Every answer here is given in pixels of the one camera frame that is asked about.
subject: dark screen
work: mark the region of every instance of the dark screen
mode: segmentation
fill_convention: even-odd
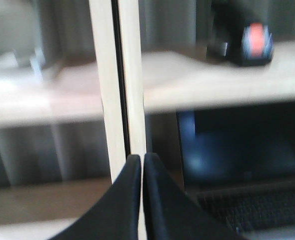
[[[295,175],[295,102],[178,113],[186,184]]]

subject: white shelf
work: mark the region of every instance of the white shelf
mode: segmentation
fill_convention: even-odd
[[[96,63],[64,67],[43,85],[32,73],[18,74],[0,79],[0,127],[103,118]]]
[[[158,51],[142,55],[142,68],[146,113],[295,99],[295,41],[278,43],[265,67]],[[0,79],[0,127],[103,119],[96,63],[64,67],[43,86],[32,78]]]
[[[210,64],[171,51],[148,53],[143,76],[146,112],[295,99],[295,41],[277,43],[271,64],[264,67]]]

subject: shelving unit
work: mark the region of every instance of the shelving unit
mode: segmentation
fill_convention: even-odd
[[[202,48],[149,53],[143,77],[146,112],[295,99],[295,41],[277,43],[264,67],[205,61]]]
[[[145,113],[295,99],[295,41],[277,43],[264,67],[209,62],[194,48],[144,53],[142,71]],[[95,62],[65,66],[43,86],[0,81],[0,127],[102,118]]]

